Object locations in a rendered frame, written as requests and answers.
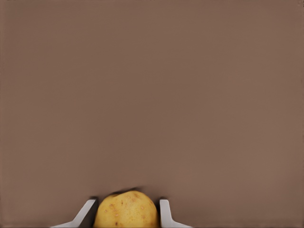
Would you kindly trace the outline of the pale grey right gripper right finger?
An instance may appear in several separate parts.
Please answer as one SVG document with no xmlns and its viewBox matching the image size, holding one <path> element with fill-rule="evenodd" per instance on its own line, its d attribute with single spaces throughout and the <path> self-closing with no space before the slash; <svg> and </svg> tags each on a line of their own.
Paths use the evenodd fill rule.
<svg viewBox="0 0 304 228">
<path fill-rule="evenodd" d="M 174 221 L 171 215 L 170 203 L 167 199 L 160 200 L 160 218 L 162 228 L 193 228 Z"/>
</svg>

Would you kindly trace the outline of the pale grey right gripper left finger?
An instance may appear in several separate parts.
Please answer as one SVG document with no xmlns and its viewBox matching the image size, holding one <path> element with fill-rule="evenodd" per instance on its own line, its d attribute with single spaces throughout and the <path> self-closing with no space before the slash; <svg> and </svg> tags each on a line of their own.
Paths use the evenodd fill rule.
<svg viewBox="0 0 304 228">
<path fill-rule="evenodd" d="M 72 221 L 52 226 L 50 228 L 93 228 L 95 215 L 96 199 L 89 199 Z"/>
</svg>

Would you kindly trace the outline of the yellow potato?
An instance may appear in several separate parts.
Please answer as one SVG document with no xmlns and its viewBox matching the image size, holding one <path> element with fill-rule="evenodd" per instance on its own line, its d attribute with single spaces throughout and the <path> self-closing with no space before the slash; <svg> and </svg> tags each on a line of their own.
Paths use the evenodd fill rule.
<svg viewBox="0 0 304 228">
<path fill-rule="evenodd" d="M 98 207 L 93 228 L 159 228 L 154 202 L 144 193 L 131 190 L 106 197 Z"/>
</svg>

